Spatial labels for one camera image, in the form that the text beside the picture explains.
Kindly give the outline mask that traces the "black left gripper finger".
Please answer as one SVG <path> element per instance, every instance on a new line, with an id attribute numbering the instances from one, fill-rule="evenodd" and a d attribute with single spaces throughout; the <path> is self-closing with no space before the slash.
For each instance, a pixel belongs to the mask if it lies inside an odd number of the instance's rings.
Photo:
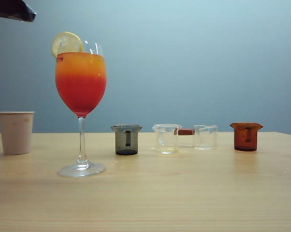
<path id="1" fill-rule="evenodd" d="M 33 22 L 36 12 L 23 0 L 0 0 L 0 17 Z"/>

